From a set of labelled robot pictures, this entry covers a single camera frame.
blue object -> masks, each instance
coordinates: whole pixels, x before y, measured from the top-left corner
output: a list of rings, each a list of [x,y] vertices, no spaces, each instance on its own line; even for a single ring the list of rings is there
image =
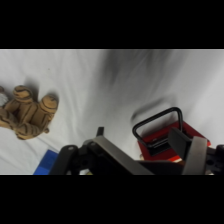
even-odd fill
[[[35,176],[48,175],[57,157],[58,154],[56,152],[48,150],[33,175]]]

stuffed animal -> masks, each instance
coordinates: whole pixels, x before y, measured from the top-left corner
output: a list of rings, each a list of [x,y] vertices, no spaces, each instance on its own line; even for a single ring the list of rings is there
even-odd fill
[[[0,108],[0,127],[14,130],[21,140],[48,133],[48,125],[58,108],[56,98],[47,95],[36,103],[32,91],[25,86],[17,86],[13,94],[15,99]]]

black frame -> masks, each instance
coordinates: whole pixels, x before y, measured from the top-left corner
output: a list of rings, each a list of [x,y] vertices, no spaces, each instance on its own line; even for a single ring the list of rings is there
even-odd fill
[[[166,114],[177,112],[178,114],[178,121],[179,121],[179,130],[183,132],[183,114],[182,111],[178,107],[172,107],[170,109],[164,110],[161,113],[158,113],[138,124],[136,124],[133,129],[132,133],[133,135],[138,139],[139,142],[141,142],[150,152],[151,156],[157,155],[158,153],[161,153],[165,150],[168,150],[170,147],[168,145],[168,136],[163,139],[159,139],[158,141],[155,141],[153,143],[147,143],[143,140],[141,136],[138,135],[137,129],[146,125],[147,123],[150,123]]]

white fabric backdrop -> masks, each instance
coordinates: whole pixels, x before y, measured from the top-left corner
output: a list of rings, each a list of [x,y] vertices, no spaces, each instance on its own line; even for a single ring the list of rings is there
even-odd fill
[[[17,85],[59,99],[50,133],[19,141],[0,128],[0,174],[33,174],[47,149],[105,136],[134,159],[133,125],[178,106],[184,119],[224,143],[224,50],[0,50],[0,86]]]

teddy bear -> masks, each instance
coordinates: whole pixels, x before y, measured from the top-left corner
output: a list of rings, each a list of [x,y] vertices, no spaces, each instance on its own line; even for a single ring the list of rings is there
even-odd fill
[[[14,99],[8,101],[0,87],[0,127],[11,129],[20,140],[28,140],[42,133],[49,133],[48,125],[58,109],[58,100],[45,96],[40,103],[34,102],[32,91],[17,86]]]

